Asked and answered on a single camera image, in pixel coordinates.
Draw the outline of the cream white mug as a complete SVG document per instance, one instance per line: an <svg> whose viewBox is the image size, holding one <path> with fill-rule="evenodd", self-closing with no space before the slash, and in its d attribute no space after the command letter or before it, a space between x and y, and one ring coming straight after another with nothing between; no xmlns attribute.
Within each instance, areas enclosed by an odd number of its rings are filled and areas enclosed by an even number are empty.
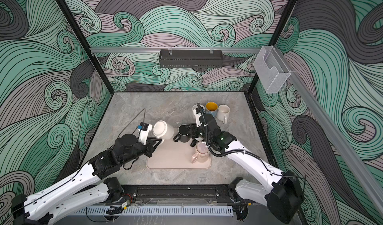
<svg viewBox="0 0 383 225"><path fill-rule="evenodd" d="M174 136L175 129L169 123L159 120L153 126L153 135L157 139L170 140Z"/></svg>

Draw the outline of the blue butterfly mug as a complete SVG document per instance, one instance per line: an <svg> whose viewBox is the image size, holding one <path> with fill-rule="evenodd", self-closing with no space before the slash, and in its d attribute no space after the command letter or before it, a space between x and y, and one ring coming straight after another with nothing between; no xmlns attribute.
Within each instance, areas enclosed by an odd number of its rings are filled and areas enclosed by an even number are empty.
<svg viewBox="0 0 383 225"><path fill-rule="evenodd" d="M208 102L205 105L205 112L211 114L213 117L216 117L218 112L218 105L215 102Z"/></svg>

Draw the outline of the black mug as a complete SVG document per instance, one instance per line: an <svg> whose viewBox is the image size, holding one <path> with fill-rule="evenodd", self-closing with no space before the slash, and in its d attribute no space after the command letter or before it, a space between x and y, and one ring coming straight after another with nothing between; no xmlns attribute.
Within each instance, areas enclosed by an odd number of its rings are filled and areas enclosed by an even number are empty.
<svg viewBox="0 0 383 225"><path fill-rule="evenodd" d="M174 142L187 143L190 141L190 129L187 125L181 125L178 128L178 133L173 137Z"/></svg>

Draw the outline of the pink iridescent mug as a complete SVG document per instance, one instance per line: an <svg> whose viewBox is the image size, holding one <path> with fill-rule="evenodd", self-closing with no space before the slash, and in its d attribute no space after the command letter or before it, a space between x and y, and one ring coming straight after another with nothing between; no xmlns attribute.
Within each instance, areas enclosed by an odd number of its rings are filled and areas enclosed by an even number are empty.
<svg viewBox="0 0 383 225"><path fill-rule="evenodd" d="M198 142L194 148L195 153L191 157L191 163L204 163L209 159L209 150L205 142Z"/></svg>

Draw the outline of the cream speckled mug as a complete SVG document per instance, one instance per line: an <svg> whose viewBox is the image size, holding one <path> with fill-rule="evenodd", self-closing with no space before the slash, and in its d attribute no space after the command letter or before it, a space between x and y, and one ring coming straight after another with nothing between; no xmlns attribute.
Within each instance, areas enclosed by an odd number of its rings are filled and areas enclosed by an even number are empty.
<svg viewBox="0 0 383 225"><path fill-rule="evenodd" d="M195 105L192 107L192 112L193 112L194 114L198 114L198 110L199 110L199 109L201 109L202 112L205 111L205 107L204 107L203 105L201 105L201 104L195 104Z"/></svg>

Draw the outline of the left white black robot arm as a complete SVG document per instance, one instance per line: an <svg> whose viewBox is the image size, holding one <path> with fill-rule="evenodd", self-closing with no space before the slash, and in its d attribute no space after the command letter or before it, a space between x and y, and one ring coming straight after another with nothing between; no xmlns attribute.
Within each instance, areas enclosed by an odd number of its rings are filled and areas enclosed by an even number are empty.
<svg viewBox="0 0 383 225"><path fill-rule="evenodd" d="M124 196L124 190L112 174L142 155L152 157L161 142L161 139L154 137L141 142L133 134L117 138L114 145L61 181L38 193L13 198L13 223L48 225L81 208L119 201Z"/></svg>

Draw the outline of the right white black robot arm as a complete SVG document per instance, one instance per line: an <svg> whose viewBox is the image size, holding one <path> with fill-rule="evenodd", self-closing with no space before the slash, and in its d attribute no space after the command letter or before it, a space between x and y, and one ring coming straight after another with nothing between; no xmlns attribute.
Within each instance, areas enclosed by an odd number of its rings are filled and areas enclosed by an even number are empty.
<svg viewBox="0 0 383 225"><path fill-rule="evenodd" d="M211 114L195 111L190 124L191 138L200 138L214 157L226 157L252 175L257 183L236 178L231 187L234 198L264 205L282 223L289 224L304 201L301 177L268 164L250 152L235 136L221 130Z"/></svg>

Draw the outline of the pink rectangular tray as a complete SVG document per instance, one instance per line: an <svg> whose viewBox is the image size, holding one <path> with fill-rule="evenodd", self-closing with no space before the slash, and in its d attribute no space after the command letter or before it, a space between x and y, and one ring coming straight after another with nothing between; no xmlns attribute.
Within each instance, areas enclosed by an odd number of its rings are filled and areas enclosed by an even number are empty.
<svg viewBox="0 0 383 225"><path fill-rule="evenodd" d="M191 163L191 158L195 153L195 148L190 144L193 139L187 143L174 142L173 138L165 140L160 144L153 156L147 159L147 168L149 169L208 169L211 166L211 158L204 163Z"/></svg>

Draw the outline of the small white black-handled mug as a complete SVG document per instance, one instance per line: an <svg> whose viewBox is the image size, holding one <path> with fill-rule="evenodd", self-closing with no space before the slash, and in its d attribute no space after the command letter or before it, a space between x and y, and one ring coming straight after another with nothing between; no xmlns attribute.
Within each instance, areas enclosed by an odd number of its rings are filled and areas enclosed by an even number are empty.
<svg viewBox="0 0 383 225"><path fill-rule="evenodd" d="M199 142L199 140L197 138L193 139L190 146L193 148L197 145L197 143Z"/></svg>

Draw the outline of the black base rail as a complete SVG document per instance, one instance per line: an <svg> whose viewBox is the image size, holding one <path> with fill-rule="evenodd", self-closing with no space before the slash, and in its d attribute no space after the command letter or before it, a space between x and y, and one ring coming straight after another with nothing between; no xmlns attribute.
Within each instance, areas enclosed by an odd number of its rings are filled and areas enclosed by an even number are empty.
<svg viewBox="0 0 383 225"><path fill-rule="evenodd" d="M149 199L203 199L218 203L244 203L258 200L246 199L230 185L122 185L134 202Z"/></svg>

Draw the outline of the black wall shelf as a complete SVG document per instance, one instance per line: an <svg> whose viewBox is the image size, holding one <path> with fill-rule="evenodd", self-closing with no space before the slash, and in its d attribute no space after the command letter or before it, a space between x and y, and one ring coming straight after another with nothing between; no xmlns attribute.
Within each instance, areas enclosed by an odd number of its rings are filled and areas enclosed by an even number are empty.
<svg viewBox="0 0 383 225"><path fill-rule="evenodd" d="M163 68L220 68L223 54L221 50L161 50L159 62Z"/></svg>

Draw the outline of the clear acrylic wall holder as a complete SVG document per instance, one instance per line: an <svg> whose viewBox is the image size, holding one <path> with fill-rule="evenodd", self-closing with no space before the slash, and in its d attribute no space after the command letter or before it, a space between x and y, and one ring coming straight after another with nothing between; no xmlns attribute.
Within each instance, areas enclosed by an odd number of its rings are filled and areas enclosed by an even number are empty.
<svg viewBox="0 0 383 225"><path fill-rule="evenodd" d="M291 75L282 51L274 46L263 46L253 67L267 94L278 93Z"/></svg>

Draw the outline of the aluminium wall rail back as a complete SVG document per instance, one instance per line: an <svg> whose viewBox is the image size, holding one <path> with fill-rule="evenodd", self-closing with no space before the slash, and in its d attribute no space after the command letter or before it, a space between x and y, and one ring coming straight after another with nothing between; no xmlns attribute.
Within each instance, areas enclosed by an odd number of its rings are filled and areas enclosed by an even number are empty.
<svg viewBox="0 0 383 225"><path fill-rule="evenodd" d="M222 53L240 53L240 54L253 54L259 53L261 50L258 48L248 48L248 47L139 47L139 46L113 46L113 47L91 47L90 51L92 53L159 53L161 50L168 50L172 52L174 50L207 50L215 51L221 50Z"/></svg>

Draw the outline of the aluminium wall rail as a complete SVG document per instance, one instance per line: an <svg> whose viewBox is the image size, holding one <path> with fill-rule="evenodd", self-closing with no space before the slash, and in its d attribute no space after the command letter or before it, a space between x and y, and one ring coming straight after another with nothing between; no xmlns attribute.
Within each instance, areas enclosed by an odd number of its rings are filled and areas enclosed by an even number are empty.
<svg viewBox="0 0 383 225"><path fill-rule="evenodd" d="M90 51L92 53L159 53L161 50L168 50L172 52L174 50L207 50L215 51L221 50L222 53L240 53L240 54L253 54L259 53L261 50L258 48L248 48L248 47L139 47L139 46L113 46L113 47L91 47Z"/></svg>
<svg viewBox="0 0 383 225"><path fill-rule="evenodd" d="M382 215L383 188L381 187L380 183L366 167L365 163L357 155L351 144L340 131L338 126L332 121L332 119L329 117L317 99L315 99L310 91L306 88L305 83L302 82L296 70L291 68L282 51L277 48L276 54L277 57L281 59L284 67L286 67L286 69L290 72L290 80L294 84L298 93L301 95L302 99L306 102L309 109L317 118L318 124L324 130L330 142L335 145L337 151L343 157L344 161L365 190L377 211Z"/></svg>

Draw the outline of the aluminium wall rail right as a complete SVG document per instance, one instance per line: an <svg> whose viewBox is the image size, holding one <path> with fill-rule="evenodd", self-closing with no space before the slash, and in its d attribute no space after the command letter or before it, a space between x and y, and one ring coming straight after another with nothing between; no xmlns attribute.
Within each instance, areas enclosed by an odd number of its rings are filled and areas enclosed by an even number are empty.
<svg viewBox="0 0 383 225"><path fill-rule="evenodd" d="M309 109L317 118L318 124L324 130L330 142L335 145L337 151L343 157L344 161L365 190L377 211L382 215L383 188L381 187L380 183L366 167L365 163L357 155L351 144L340 131L338 126L332 121L332 119L329 117L317 99L315 99L310 91L306 88L305 83L302 82L296 70L291 68L282 51L277 48L276 54L277 57L281 59L284 67L286 67L286 69L290 72L290 80L294 84L298 93L301 95L302 99L306 102Z"/></svg>

